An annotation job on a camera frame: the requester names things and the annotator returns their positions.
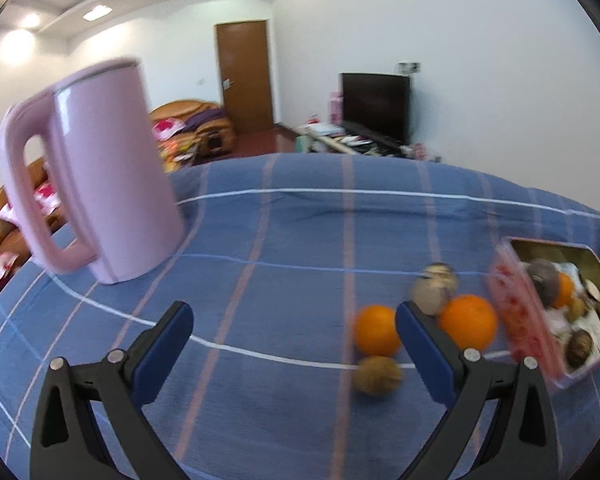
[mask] white wall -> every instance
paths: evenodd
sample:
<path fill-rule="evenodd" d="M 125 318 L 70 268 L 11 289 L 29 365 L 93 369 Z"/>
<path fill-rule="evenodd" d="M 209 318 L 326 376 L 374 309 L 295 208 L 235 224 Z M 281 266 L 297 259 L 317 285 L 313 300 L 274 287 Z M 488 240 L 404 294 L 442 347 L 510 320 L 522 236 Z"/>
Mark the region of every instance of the white wall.
<path fill-rule="evenodd" d="M 0 30 L 0 122 L 10 105 L 32 96 L 69 72 L 66 43 L 50 38 L 36 37 L 32 51 L 20 62 L 5 61 L 2 42 L 7 32 Z M 27 161 L 41 154 L 40 144 L 32 140 L 27 145 Z"/>
<path fill-rule="evenodd" d="M 272 0 L 282 120 L 327 117 L 340 72 L 415 76 L 446 161 L 600 208 L 600 35 L 576 0 Z"/>
<path fill-rule="evenodd" d="M 270 0 L 173 0 L 130 12 L 70 42 L 78 70 L 115 56 L 142 60 L 148 106 L 176 99 L 222 102 L 215 25 L 271 20 Z M 276 51 L 269 30 L 272 91 L 276 101 Z"/>

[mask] pink box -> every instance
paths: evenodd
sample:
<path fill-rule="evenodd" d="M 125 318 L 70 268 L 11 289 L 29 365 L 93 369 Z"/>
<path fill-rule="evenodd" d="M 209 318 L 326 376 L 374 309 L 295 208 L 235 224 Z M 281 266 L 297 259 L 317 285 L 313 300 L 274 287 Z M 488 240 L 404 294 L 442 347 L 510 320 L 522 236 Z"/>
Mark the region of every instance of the pink box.
<path fill-rule="evenodd" d="M 519 254 L 514 249 L 514 245 L 520 246 L 525 243 L 527 248 L 537 248 L 541 253 L 544 251 L 550 254 L 552 250 L 564 250 L 571 255 L 579 254 L 579 262 L 587 263 L 588 279 L 592 280 L 598 288 L 600 288 L 600 260 L 589 247 L 584 245 L 527 238 L 503 238 L 496 250 L 496 258 L 488 277 L 491 297 L 506 329 L 513 358 L 520 362 L 526 356 L 535 357 L 550 390 L 565 389 L 599 365 L 600 357 L 590 359 L 573 372 L 569 371 L 562 347 L 545 322 L 544 307 L 536 289 L 522 265 Z"/>

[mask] pink packaging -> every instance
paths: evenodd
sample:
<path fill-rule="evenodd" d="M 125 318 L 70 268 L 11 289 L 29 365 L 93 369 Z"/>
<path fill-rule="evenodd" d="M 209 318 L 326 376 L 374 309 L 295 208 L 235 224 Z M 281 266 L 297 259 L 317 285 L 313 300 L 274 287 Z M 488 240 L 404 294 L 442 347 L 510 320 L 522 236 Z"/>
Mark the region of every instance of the pink packaging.
<path fill-rule="evenodd" d="M 342 123 L 342 94 L 340 92 L 331 92 L 329 117 L 331 124 Z"/>
<path fill-rule="evenodd" d="M 536 289 L 512 246 L 512 242 L 516 241 L 532 242 L 549 248 L 589 251 L 599 267 L 600 260 L 589 247 L 583 245 L 503 238 L 496 250 L 496 258 L 488 277 L 493 304 L 506 329 L 513 358 L 520 362 L 526 356 L 535 357 L 550 390 L 562 390 L 579 381 L 599 365 L 600 358 L 590 360 L 573 372 L 568 370 L 562 347 L 546 325 L 544 307 Z"/>

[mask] screw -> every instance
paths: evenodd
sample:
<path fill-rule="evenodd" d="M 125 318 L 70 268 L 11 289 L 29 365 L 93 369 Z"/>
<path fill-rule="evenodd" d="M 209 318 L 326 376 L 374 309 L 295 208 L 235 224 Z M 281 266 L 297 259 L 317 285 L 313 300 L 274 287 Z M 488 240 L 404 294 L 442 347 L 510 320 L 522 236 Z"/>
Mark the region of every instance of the screw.
<path fill-rule="evenodd" d="M 111 352 L 109 352 L 107 354 L 107 361 L 109 361 L 113 365 L 119 363 L 124 358 L 125 358 L 124 350 L 116 349 L 116 350 L 112 350 Z"/>
<path fill-rule="evenodd" d="M 529 368 L 529 370 L 535 370 L 536 368 L 538 368 L 538 360 L 535 357 L 525 357 L 524 363 L 525 366 Z"/>
<path fill-rule="evenodd" d="M 480 358 L 482 357 L 482 354 L 480 354 L 479 350 L 476 350 L 475 348 L 467 348 L 464 353 L 464 358 L 469 361 L 470 363 L 477 363 Z"/>
<path fill-rule="evenodd" d="M 64 359 L 62 359 L 61 357 L 54 357 L 53 359 L 51 359 L 51 362 L 49 363 L 49 368 L 51 368 L 52 370 L 59 370 L 60 368 L 62 368 L 64 366 Z"/>

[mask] blue plaid tablecloth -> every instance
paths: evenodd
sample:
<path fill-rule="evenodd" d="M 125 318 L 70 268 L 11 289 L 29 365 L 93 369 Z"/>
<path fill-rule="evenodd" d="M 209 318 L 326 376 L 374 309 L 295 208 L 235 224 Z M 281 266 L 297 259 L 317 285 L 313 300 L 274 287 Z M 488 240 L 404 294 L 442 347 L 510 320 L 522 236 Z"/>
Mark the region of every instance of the blue plaid tablecloth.
<path fill-rule="evenodd" d="M 27 263 L 0 295 L 0 455 L 29 477 L 46 367 L 128 347 L 174 300 L 195 314 L 191 341 L 144 412 L 185 471 L 205 480 L 390 480 L 443 414 L 406 352 L 398 392 L 350 389 L 350 324 L 366 304 L 397 306 L 432 261 L 460 293 L 487 295 L 503 236 L 587 244 L 600 213 L 505 180 L 440 164 L 339 155 L 271 155 L 173 175 L 187 237 L 145 276 L 99 285 L 87 269 L 55 276 Z M 57 235 L 65 246 L 67 227 Z M 500 335 L 491 358 L 507 359 Z M 600 437 L 600 367 L 552 397 L 561 478 Z M 493 406 L 455 475 L 470 467 Z M 136 475 L 96 406 L 120 470 Z"/>

